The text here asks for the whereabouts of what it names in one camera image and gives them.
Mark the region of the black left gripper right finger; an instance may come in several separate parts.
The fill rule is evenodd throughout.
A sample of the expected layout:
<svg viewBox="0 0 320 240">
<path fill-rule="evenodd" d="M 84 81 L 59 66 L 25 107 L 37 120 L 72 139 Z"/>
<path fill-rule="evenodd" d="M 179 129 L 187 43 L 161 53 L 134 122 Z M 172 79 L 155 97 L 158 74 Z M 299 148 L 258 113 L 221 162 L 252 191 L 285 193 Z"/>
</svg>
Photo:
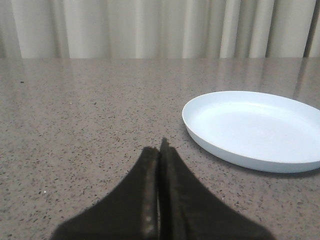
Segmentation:
<svg viewBox="0 0 320 240">
<path fill-rule="evenodd" d="M 191 172 L 166 138 L 159 159 L 160 239 L 273 240 L 265 227 L 228 207 Z"/>
</svg>

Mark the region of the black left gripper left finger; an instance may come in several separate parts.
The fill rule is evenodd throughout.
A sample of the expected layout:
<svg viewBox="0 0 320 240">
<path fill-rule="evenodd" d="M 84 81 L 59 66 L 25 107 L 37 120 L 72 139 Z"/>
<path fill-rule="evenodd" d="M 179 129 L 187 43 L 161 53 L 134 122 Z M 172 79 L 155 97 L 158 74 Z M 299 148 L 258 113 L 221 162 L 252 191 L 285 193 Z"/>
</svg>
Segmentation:
<svg viewBox="0 0 320 240">
<path fill-rule="evenodd" d="M 156 240 L 158 158 L 145 147 L 123 180 L 101 201 L 62 223 L 53 240 Z"/>
</svg>

